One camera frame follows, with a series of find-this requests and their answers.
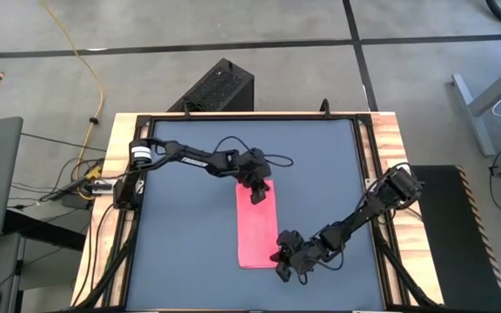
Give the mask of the pink terry towel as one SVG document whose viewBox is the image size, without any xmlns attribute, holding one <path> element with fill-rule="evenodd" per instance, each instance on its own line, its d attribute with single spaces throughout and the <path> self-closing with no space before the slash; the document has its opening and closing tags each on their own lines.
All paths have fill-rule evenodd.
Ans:
<svg viewBox="0 0 501 313">
<path fill-rule="evenodd" d="M 236 187 L 237 259 L 244 270 L 273 269 L 271 255 L 277 246 L 277 206 L 274 182 L 265 181 L 270 188 L 265 199 L 251 203 L 251 190 L 242 184 Z"/>
</svg>

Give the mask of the black desk crossbar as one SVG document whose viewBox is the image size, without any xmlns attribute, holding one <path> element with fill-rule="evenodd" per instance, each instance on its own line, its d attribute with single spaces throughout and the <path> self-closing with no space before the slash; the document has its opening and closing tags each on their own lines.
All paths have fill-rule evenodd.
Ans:
<svg viewBox="0 0 501 313">
<path fill-rule="evenodd" d="M 20 234 L 38 242 L 82 251 L 86 235 L 8 210 L 3 221 L 4 235 Z"/>
</svg>

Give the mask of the large striped-edge floor mat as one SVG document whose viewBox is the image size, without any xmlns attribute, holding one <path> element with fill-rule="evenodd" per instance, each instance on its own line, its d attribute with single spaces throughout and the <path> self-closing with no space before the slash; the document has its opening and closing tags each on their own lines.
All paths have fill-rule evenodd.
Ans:
<svg viewBox="0 0 501 313">
<path fill-rule="evenodd" d="M 457 165 L 414 165 L 419 207 L 444 305 L 501 313 L 501 271 L 471 188 Z"/>
</svg>

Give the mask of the black power strip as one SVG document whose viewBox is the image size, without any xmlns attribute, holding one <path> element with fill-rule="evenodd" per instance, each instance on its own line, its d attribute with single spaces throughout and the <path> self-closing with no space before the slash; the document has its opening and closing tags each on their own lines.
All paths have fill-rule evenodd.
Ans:
<svg viewBox="0 0 501 313">
<path fill-rule="evenodd" d="M 82 176 L 72 183 L 68 183 L 61 188 L 57 188 L 48 194 L 41 196 L 39 198 L 40 202 L 49 202 L 56 201 L 64 196 L 73 195 L 80 196 L 82 199 L 91 201 L 94 200 L 95 197 L 89 192 L 85 190 L 85 187 L 90 189 L 90 185 L 96 181 L 96 178 L 88 178 L 86 176 Z"/>
</svg>

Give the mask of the grey metal desk leg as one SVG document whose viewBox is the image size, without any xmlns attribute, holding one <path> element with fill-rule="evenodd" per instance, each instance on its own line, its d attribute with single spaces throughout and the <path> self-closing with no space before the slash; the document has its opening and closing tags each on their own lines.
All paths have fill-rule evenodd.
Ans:
<svg viewBox="0 0 501 313">
<path fill-rule="evenodd" d="M 485 157 L 495 155 L 496 152 L 482 115 L 501 100 L 501 77 L 476 97 L 470 93 L 464 79 L 459 74 L 451 76 L 451 86 L 457 104 L 477 139 L 482 154 Z"/>
</svg>

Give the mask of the black table frame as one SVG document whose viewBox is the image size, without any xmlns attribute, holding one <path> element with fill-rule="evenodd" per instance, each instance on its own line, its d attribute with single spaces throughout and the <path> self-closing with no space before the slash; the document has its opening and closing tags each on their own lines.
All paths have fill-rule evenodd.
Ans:
<svg viewBox="0 0 501 313">
<path fill-rule="evenodd" d="M 277 156 L 272 170 L 277 225 L 309 237 L 346 218 L 363 194 L 348 119 L 278 117 L 158 121 L 153 133 L 211 151 L 257 147 Z M 327 270 L 302 285 L 237 259 L 236 182 L 182 163 L 150 172 L 130 272 L 128 310 L 381 310 L 371 228 L 365 225 Z"/>
</svg>

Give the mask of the black computer tower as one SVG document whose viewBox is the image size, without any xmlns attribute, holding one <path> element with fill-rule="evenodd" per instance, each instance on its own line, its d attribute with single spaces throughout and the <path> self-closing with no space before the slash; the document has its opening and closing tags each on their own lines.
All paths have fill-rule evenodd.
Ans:
<svg viewBox="0 0 501 313">
<path fill-rule="evenodd" d="M 254 110 L 255 77 L 226 58 L 221 58 L 168 112 L 224 112 Z"/>
</svg>

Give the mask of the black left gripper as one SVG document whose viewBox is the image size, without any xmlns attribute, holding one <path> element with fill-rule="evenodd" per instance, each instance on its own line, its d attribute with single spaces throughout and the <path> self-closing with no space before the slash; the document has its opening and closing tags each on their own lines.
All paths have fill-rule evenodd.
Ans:
<svg viewBox="0 0 501 313">
<path fill-rule="evenodd" d="M 269 185 L 264 181 L 268 176 L 259 176 L 250 171 L 248 161 L 250 159 L 249 150 L 237 159 L 239 172 L 236 174 L 236 179 L 243 186 L 253 186 L 251 188 L 250 201 L 252 204 L 258 204 L 266 198 L 266 192 L 269 190 Z"/>
</svg>

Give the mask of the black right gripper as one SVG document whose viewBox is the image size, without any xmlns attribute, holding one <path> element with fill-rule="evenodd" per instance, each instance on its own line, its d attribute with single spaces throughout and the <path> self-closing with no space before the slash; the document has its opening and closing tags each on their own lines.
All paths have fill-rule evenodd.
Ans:
<svg viewBox="0 0 501 313">
<path fill-rule="evenodd" d="M 315 241 L 322 254 L 316 259 L 310 259 L 308 262 L 292 264 L 290 258 L 293 255 L 294 249 L 304 242 L 307 241 L 296 230 L 284 230 L 277 238 L 278 250 L 271 255 L 271 261 L 276 263 L 275 271 L 284 283 L 290 281 L 291 270 L 295 270 L 299 276 L 306 276 L 308 272 L 313 271 L 315 263 L 324 257 L 323 247 L 319 242 Z"/>
</svg>

